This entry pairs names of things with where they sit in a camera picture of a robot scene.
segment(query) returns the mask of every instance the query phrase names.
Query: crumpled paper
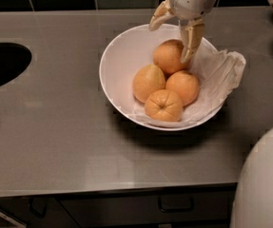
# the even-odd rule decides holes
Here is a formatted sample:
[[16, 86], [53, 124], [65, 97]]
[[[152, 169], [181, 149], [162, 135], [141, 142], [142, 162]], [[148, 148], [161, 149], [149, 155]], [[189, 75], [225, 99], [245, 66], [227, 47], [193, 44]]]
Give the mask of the crumpled paper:
[[245, 64], [242, 54], [218, 51], [203, 38], [189, 70], [199, 78], [200, 94], [194, 103], [185, 106], [181, 120], [175, 123], [153, 120], [139, 102], [135, 102], [134, 116], [144, 124], [164, 128], [188, 129], [203, 124], [222, 108], [227, 96], [239, 86]]

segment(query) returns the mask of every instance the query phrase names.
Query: orange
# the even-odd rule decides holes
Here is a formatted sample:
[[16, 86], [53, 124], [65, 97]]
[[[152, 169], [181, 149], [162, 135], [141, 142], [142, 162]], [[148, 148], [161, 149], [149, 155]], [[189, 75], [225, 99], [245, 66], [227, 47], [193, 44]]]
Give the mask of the orange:
[[200, 92], [200, 83], [194, 74], [186, 70], [172, 74], [166, 81], [166, 89], [173, 90], [183, 100], [183, 106], [193, 103]]
[[187, 69], [189, 61], [181, 63], [181, 56], [184, 49], [181, 40], [170, 39], [159, 46], [153, 51], [153, 62], [162, 69], [165, 74], [173, 74], [179, 70]]
[[148, 117], [164, 122], [178, 122], [183, 113], [183, 102], [172, 90], [160, 89], [146, 100], [145, 113]]
[[154, 64], [142, 67], [134, 76], [132, 83], [133, 94], [142, 103], [151, 93], [165, 87], [165, 74]]

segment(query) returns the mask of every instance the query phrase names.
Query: fruit bowl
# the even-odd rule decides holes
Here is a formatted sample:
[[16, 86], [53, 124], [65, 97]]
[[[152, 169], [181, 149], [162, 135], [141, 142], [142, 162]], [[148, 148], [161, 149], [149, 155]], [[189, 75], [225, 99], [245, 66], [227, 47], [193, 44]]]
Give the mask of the fruit bowl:
[[99, 76], [108, 100], [128, 119], [156, 130], [178, 131], [203, 124], [221, 109], [227, 95], [239, 85], [245, 60], [237, 52], [218, 51], [203, 38], [190, 68], [201, 83], [198, 99], [185, 107], [177, 123], [152, 120], [135, 99], [132, 81], [141, 67], [153, 62], [154, 49], [169, 39], [180, 39], [178, 26], [163, 24], [149, 31], [148, 25], [142, 25], [121, 33], [104, 51]]

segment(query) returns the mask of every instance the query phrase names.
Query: countertop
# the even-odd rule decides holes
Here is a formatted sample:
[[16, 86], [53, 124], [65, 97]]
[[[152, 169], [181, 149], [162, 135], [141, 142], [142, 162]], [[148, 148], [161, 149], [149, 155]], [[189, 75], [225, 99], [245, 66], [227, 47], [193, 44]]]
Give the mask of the countertop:
[[108, 102], [100, 58], [152, 9], [0, 12], [0, 42], [32, 52], [0, 86], [0, 197], [236, 183], [245, 158], [273, 126], [273, 12], [215, 8], [205, 38], [246, 59], [239, 88], [215, 117], [162, 132]]

